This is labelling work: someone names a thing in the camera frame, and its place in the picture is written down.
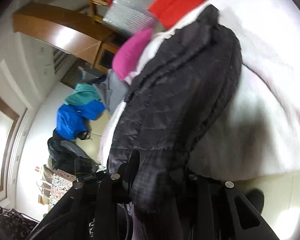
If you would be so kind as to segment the black puffer jacket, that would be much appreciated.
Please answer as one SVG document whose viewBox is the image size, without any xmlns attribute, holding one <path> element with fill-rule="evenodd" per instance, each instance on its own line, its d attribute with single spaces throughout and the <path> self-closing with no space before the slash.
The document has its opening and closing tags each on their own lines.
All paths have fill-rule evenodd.
<svg viewBox="0 0 300 240">
<path fill-rule="evenodd" d="M 190 152 L 224 111 L 239 81 L 242 56 L 235 34 L 206 7 L 162 42 L 134 78 L 115 128 L 108 169 L 131 153 L 140 166 L 130 191 L 134 239 L 181 239 L 174 193 Z"/>
</svg>

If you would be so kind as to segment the patterned box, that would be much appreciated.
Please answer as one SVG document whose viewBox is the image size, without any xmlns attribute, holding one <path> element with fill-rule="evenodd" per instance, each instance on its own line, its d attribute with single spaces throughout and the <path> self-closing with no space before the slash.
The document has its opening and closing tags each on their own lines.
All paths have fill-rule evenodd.
<svg viewBox="0 0 300 240">
<path fill-rule="evenodd" d="M 53 208 L 72 187 L 75 179 L 75 176 L 60 169 L 51 170 L 47 165 L 43 165 L 36 182 L 39 189 L 38 203 Z"/>
</svg>

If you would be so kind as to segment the dark bag on floor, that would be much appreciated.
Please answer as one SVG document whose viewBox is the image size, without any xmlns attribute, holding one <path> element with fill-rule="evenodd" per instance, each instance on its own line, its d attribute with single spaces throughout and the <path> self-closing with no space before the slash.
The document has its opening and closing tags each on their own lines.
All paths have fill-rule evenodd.
<svg viewBox="0 0 300 240">
<path fill-rule="evenodd" d="M 81 177 L 98 170 L 98 164 L 79 146 L 61 137 L 56 129 L 47 141 L 52 170 L 61 170 L 70 175 Z"/>
</svg>

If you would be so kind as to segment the blue garment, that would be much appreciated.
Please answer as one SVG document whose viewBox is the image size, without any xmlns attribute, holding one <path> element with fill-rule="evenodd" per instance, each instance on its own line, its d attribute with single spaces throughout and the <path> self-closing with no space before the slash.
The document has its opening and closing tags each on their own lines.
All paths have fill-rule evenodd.
<svg viewBox="0 0 300 240">
<path fill-rule="evenodd" d="M 83 106 L 63 104 L 57 111 L 55 132 L 65 140 L 90 138 L 88 121 L 95 121 L 104 112 L 102 102 L 93 100 Z"/>
</svg>

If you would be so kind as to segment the white fluffy bed blanket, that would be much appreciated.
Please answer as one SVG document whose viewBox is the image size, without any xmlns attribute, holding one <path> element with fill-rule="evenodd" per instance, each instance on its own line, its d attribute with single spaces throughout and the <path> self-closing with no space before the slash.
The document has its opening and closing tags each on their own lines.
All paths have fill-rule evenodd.
<svg viewBox="0 0 300 240">
<path fill-rule="evenodd" d="M 300 170 L 300 10 L 293 0 L 207 0 L 242 49 L 238 88 L 190 154 L 194 173 L 246 180 Z"/>
</svg>

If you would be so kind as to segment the teal garment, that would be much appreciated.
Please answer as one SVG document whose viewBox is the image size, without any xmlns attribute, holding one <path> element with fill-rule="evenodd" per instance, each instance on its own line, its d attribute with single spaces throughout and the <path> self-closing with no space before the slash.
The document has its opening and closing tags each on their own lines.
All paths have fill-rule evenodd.
<svg viewBox="0 0 300 240">
<path fill-rule="evenodd" d="M 64 103 L 66 105 L 84 106 L 95 100 L 100 100 L 96 88 L 87 83 L 78 83 L 73 93 L 65 99 Z"/>
</svg>

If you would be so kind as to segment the grey garment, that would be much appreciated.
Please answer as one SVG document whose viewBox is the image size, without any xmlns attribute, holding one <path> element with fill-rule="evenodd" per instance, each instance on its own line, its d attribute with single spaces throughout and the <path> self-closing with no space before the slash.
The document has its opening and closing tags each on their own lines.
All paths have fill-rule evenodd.
<svg viewBox="0 0 300 240">
<path fill-rule="evenodd" d="M 105 108 L 113 114 L 117 106 L 128 92 L 128 84 L 119 79 L 114 70 L 110 69 L 106 75 L 92 81 Z"/>
</svg>

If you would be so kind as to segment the pink pillow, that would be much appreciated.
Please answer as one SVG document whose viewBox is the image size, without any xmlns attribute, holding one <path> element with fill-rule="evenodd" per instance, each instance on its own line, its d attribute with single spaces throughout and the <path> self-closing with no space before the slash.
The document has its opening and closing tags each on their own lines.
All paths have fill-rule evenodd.
<svg viewBox="0 0 300 240">
<path fill-rule="evenodd" d="M 120 80 L 136 69 L 139 58 L 151 41 L 153 29 L 147 28 L 130 37 L 115 53 L 112 60 L 112 69 Z"/>
</svg>

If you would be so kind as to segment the wooden bedside cabinet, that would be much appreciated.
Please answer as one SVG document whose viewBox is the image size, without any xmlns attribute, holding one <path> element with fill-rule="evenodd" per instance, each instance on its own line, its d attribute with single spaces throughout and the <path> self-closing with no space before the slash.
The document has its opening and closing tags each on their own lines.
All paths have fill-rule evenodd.
<svg viewBox="0 0 300 240">
<path fill-rule="evenodd" d="M 119 49 L 113 44 L 116 32 L 85 14 L 53 5 L 29 3 L 13 13 L 12 24 L 15 33 L 46 42 L 104 73 L 104 52 L 115 54 Z"/>
</svg>

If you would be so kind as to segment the silver foil headboard panel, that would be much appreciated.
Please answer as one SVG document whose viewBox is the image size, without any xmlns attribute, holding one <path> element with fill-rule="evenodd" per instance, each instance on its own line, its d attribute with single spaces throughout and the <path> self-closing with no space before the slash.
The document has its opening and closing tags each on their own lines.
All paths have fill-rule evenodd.
<svg viewBox="0 0 300 240">
<path fill-rule="evenodd" d="M 153 1 L 155 0 L 113 0 L 103 22 L 123 34 L 133 36 L 160 23 L 148 11 Z"/>
</svg>

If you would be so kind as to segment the red cloth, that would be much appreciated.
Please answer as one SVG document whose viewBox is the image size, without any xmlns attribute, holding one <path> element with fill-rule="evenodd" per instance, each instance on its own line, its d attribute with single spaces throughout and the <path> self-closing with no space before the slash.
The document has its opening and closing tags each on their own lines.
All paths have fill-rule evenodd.
<svg viewBox="0 0 300 240">
<path fill-rule="evenodd" d="M 148 7 L 148 11 L 165 29 L 170 29 L 188 12 L 204 2 L 205 0 L 155 0 Z"/>
</svg>

